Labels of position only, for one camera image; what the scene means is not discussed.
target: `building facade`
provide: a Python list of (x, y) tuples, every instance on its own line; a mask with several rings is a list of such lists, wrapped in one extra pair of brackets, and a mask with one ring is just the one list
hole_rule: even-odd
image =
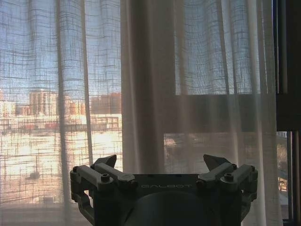
[(0, 117), (13, 117), (16, 115), (16, 103), (14, 101), (0, 100)]
[(120, 114), (121, 93), (111, 93), (91, 98), (92, 114)]
[(48, 90), (35, 90), (29, 94), (30, 115), (56, 115), (58, 94)]

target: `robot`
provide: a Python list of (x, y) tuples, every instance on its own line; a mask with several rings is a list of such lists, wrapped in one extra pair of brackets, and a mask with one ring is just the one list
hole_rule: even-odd
[(204, 155), (208, 173), (128, 174), (114, 168), (116, 158), (70, 172), (71, 198), (94, 226), (239, 226), (257, 198), (251, 165)]

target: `curtain fold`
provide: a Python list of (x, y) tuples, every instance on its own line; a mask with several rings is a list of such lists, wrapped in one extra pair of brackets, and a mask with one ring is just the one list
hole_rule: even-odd
[(69, 171), (252, 164), (279, 226), (271, 0), (0, 0), (0, 222), (89, 225)]

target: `screw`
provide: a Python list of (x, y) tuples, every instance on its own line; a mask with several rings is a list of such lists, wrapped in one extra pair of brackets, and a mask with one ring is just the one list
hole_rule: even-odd
[(102, 180), (103, 182), (108, 182), (108, 181), (110, 180), (109, 174), (107, 174), (107, 173), (102, 174), (101, 180)]
[(233, 181), (234, 179), (232, 173), (225, 173), (224, 177), (226, 181)]
[(78, 166), (73, 167), (73, 172), (76, 173)]
[(196, 182), (196, 185), (197, 185), (197, 188), (198, 188), (198, 189), (204, 189), (204, 188), (206, 188), (206, 183), (205, 183), (204, 180), (198, 180), (198, 181)]

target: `metal bracket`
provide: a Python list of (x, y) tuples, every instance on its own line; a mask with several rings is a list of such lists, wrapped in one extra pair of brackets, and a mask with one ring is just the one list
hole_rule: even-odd
[(198, 187), (210, 189), (215, 186), (216, 182), (225, 174), (233, 172), (234, 165), (228, 162), (224, 162), (220, 166), (214, 168), (208, 173), (202, 173), (198, 175), (199, 181), (197, 182)]

